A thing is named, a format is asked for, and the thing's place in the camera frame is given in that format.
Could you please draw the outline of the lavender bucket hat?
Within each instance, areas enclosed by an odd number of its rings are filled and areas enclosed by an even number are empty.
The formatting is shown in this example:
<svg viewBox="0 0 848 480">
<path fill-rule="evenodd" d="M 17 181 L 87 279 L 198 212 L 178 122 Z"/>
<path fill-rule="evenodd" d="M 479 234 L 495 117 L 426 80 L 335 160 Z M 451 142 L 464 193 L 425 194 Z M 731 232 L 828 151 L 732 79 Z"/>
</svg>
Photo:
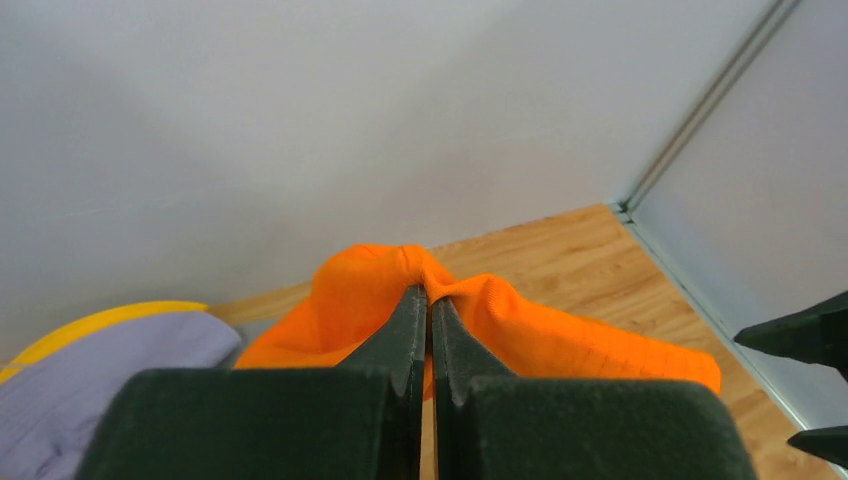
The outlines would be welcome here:
<svg viewBox="0 0 848 480">
<path fill-rule="evenodd" d="M 1 385 L 1 475 L 70 479 L 114 396 L 135 374 L 212 368 L 241 344 L 202 312 L 163 313 L 86 335 Z"/>
</svg>

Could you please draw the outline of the orange bucket hat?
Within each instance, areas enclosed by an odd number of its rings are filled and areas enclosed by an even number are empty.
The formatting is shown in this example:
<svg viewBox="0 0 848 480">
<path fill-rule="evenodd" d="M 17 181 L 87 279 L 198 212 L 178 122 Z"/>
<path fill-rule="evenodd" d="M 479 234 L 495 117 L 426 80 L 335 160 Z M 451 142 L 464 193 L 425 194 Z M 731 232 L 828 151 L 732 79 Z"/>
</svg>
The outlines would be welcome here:
<svg viewBox="0 0 848 480">
<path fill-rule="evenodd" d="M 707 353 L 531 302 L 493 274 L 458 280 L 416 245 L 358 244 L 331 257 L 315 273 L 309 295 L 249 345 L 236 366 L 336 366 L 415 286 L 426 291 L 427 311 L 448 300 L 465 328 L 519 375 L 684 380 L 721 390 L 720 368 Z"/>
</svg>

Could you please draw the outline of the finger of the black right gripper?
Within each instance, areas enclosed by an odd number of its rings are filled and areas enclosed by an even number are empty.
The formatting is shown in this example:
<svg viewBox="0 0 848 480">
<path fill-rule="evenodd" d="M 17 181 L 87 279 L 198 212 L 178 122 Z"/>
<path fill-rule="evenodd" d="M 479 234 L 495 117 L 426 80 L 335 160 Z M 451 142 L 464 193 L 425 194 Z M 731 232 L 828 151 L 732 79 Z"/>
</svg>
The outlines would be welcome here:
<svg viewBox="0 0 848 480">
<path fill-rule="evenodd" d="M 839 467 L 848 466 L 848 428 L 846 426 L 800 431 L 790 437 L 787 444 Z"/>
<path fill-rule="evenodd" d="M 847 292 L 805 310 L 742 329 L 736 344 L 835 369 L 847 379 Z"/>
</svg>

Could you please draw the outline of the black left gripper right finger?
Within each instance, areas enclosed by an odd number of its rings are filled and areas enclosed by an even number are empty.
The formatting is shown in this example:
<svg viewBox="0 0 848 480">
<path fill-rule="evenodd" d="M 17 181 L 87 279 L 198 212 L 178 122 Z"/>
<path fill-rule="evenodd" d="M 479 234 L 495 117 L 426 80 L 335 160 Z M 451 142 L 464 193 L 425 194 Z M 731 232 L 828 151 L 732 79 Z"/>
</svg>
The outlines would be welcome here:
<svg viewBox="0 0 848 480">
<path fill-rule="evenodd" d="M 431 312 L 441 479 L 752 479 L 723 403 L 693 382 L 526 378 Z"/>
</svg>

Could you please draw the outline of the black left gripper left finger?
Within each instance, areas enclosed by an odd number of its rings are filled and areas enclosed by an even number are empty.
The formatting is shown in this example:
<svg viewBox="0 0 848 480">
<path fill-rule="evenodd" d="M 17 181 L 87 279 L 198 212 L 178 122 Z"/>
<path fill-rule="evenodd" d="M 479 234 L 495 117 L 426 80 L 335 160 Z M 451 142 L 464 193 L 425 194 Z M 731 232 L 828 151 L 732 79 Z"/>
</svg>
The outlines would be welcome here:
<svg viewBox="0 0 848 480">
<path fill-rule="evenodd" d="M 80 479 L 415 479 L 427 297 L 407 289 L 339 365 L 151 369 L 109 406 Z"/>
</svg>

